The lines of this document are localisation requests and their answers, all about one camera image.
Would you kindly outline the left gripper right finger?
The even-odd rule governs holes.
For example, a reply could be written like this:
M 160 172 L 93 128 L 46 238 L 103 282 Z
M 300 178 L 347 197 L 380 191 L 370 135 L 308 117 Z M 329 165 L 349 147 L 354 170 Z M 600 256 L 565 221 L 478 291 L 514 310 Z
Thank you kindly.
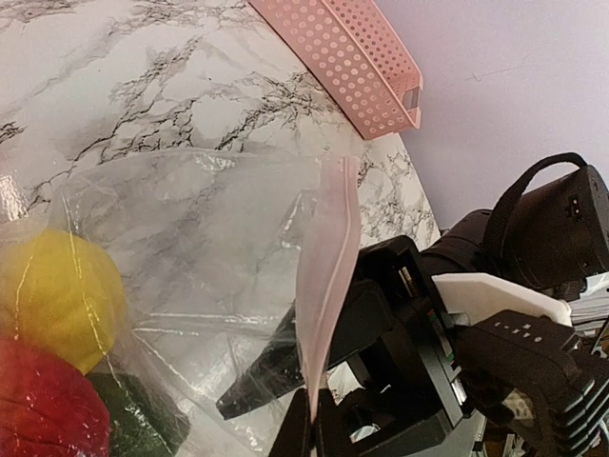
M 319 391 L 316 416 L 316 455 L 321 457 L 351 457 L 355 449 L 339 414 L 331 391 Z

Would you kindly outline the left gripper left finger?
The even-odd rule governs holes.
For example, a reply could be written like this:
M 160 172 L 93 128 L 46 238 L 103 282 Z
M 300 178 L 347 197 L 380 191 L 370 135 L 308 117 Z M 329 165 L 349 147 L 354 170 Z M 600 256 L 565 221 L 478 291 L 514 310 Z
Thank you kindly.
M 269 457 L 310 457 L 313 449 L 311 408 L 308 392 L 299 388 L 275 438 Z

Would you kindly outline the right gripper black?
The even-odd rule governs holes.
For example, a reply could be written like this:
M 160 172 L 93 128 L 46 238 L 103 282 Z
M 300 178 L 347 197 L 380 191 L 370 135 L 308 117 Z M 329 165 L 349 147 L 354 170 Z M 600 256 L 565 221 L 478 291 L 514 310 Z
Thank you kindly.
M 256 360 L 217 400 L 234 419 L 304 384 L 292 305 Z M 360 251 L 334 330 L 328 367 L 347 363 L 359 383 L 338 404 L 349 433 L 367 443 L 442 443 L 471 407 L 440 294 L 405 235 Z

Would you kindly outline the clear zip top bag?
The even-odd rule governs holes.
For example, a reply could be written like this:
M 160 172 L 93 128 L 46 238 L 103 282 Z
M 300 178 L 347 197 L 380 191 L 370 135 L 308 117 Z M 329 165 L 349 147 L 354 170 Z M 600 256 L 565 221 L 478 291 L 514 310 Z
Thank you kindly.
M 268 455 L 292 395 L 228 420 L 216 402 L 292 305 L 304 379 L 329 389 L 330 340 L 360 247 L 359 168 L 353 156 L 121 159 L 68 179 L 38 215 L 3 217 L 1 250 L 45 229 L 102 248 L 127 316 L 88 374 L 133 375 L 169 395 L 190 421 L 174 456 Z

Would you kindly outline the yellow fake pepper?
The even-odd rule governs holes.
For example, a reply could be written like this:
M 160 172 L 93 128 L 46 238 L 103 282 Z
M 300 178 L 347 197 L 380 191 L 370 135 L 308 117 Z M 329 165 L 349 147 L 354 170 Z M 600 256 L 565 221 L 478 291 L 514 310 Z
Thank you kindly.
M 1 250 L 1 334 L 91 372 L 127 316 L 122 276 L 97 245 L 45 229 Z

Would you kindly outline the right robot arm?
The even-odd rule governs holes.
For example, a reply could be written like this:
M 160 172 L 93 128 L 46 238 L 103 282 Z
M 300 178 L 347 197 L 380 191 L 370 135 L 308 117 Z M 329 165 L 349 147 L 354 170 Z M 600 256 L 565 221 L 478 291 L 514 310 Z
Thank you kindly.
M 548 456 L 577 456 L 608 411 L 608 366 L 579 348 L 569 303 L 608 269 L 608 190 L 574 152 L 529 168 L 492 209 L 434 245 L 363 248 L 326 366 L 359 387 L 341 402 L 305 380 L 294 310 L 217 401 L 225 419 L 291 394 L 275 456 L 404 456 L 474 411 Z

